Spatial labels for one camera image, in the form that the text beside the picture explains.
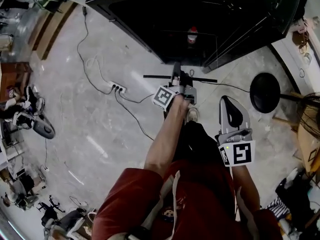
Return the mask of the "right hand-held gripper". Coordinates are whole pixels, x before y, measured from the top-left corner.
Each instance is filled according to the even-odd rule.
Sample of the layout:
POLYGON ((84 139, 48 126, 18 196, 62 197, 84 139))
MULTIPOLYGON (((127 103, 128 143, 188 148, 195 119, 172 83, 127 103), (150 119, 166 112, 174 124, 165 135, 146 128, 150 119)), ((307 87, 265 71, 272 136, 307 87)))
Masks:
POLYGON ((217 144, 225 167, 254 162, 256 141, 252 138, 249 112, 235 99, 223 95, 219 101, 220 135, 217 144))

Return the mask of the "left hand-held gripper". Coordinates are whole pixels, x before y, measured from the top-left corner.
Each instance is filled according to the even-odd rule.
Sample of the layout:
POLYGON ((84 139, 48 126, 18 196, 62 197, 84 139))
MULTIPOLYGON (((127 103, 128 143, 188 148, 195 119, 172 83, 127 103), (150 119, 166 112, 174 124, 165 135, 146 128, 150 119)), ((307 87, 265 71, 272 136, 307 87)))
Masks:
POLYGON ((181 63, 176 61, 173 65, 171 81, 168 85, 161 85, 152 97, 152 103, 163 111, 169 111, 175 96, 182 95, 191 105, 197 103, 197 90, 193 87, 192 77, 181 70, 181 63))

